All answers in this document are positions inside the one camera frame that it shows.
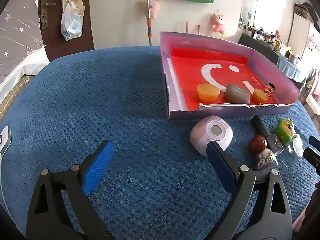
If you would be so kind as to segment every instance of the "rose gold cylinder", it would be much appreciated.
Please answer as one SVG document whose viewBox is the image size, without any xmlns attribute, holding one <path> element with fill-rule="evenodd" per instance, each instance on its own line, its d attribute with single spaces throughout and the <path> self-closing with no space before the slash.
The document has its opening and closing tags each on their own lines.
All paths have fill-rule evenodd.
<svg viewBox="0 0 320 240">
<path fill-rule="evenodd" d="M 264 92 L 267 94 L 268 98 L 271 98 L 275 90 L 276 90 L 276 87 L 273 84 L 268 83 Z"/>
</svg>

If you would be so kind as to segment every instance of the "white wall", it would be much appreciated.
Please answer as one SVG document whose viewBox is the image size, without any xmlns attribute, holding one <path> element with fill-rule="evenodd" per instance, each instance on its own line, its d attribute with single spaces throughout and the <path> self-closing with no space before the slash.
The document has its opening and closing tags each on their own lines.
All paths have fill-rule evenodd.
<svg viewBox="0 0 320 240">
<path fill-rule="evenodd" d="M 265 31 L 279 30 L 281 40 L 286 44 L 289 39 L 294 3 L 309 0 L 259 0 L 255 27 L 263 27 Z"/>
<path fill-rule="evenodd" d="M 96 49 L 106 47 L 148 45 L 147 20 L 140 12 L 141 0 L 90 0 L 91 26 Z M 185 32 L 186 21 L 190 33 L 237 42 L 241 30 L 237 28 L 242 0 L 215 0 L 212 4 L 187 0 L 160 0 L 161 9 L 152 21 L 153 45 L 159 45 L 160 31 Z M 225 34 L 212 34 L 209 17 L 214 13 L 225 17 Z"/>
<path fill-rule="evenodd" d="M 91 26 L 96 49 L 119 46 L 148 45 L 147 20 L 140 10 L 142 0 L 90 0 Z M 256 27 L 271 32 L 279 30 L 286 43 L 292 22 L 293 4 L 308 0 L 260 0 Z M 152 21 L 153 45 L 159 45 L 160 31 L 185 32 L 189 21 L 190 33 L 237 42 L 242 33 L 238 29 L 242 0 L 215 0 L 212 4 L 186 0 L 161 0 L 161 9 Z M 225 34 L 212 33 L 210 15 L 223 14 Z"/>
</svg>

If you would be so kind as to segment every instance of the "metal screw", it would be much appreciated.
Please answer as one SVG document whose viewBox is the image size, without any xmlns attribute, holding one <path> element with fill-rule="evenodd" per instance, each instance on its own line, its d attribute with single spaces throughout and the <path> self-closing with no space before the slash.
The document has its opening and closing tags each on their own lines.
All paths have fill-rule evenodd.
<svg viewBox="0 0 320 240">
<path fill-rule="evenodd" d="M 246 165 L 241 165 L 240 169 L 241 169 L 241 171 L 248 171 L 249 170 L 248 166 L 246 166 Z"/>
<path fill-rule="evenodd" d="M 44 170 L 42 170 L 42 171 L 41 171 L 41 175 L 47 175 L 47 174 L 48 174 L 48 172 L 49 172 L 49 170 L 48 170 L 48 169 L 44 169 Z"/>
<path fill-rule="evenodd" d="M 272 169 L 272 170 L 271 170 L 271 173 L 272 173 L 273 175 L 278 175 L 278 174 L 279 174 L 279 172 L 278 172 L 277 170 L 275 170 L 275 169 Z"/>
<path fill-rule="evenodd" d="M 80 166 L 78 164 L 74 164 L 71 166 L 72 171 L 78 171 L 80 169 Z"/>
</svg>

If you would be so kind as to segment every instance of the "white smiley face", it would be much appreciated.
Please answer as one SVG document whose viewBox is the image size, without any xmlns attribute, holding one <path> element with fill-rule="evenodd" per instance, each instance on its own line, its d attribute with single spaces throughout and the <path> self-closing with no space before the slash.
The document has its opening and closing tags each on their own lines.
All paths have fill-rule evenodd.
<svg viewBox="0 0 320 240">
<path fill-rule="evenodd" d="M 204 77 L 204 79 L 211 85 L 217 87 L 220 91 L 222 92 L 226 92 L 227 88 L 223 85 L 221 85 L 220 83 L 218 83 L 217 81 L 215 81 L 211 74 L 210 71 L 213 68 L 222 68 L 222 66 L 220 64 L 207 64 L 204 65 L 201 69 L 201 74 Z M 239 72 L 239 69 L 236 66 L 230 65 L 229 69 L 233 72 Z M 253 94 L 253 90 L 254 88 L 252 87 L 252 85 L 250 85 L 250 83 L 248 81 L 242 81 L 242 83 L 247 87 L 247 89 L 250 91 L 251 94 Z"/>
</svg>

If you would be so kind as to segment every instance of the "tiled wall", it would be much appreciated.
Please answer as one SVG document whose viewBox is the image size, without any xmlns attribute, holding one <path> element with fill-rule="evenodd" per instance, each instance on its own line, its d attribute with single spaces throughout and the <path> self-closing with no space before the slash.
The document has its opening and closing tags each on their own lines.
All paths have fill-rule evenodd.
<svg viewBox="0 0 320 240">
<path fill-rule="evenodd" d="M 12 106 L 13 101 L 17 98 L 17 96 L 21 93 L 21 91 L 26 87 L 28 82 L 34 76 L 23 75 L 18 84 L 14 86 L 14 88 L 9 92 L 9 94 L 3 99 L 0 104 L 0 123 L 2 122 L 5 114 L 9 110 L 10 106 Z"/>
</svg>

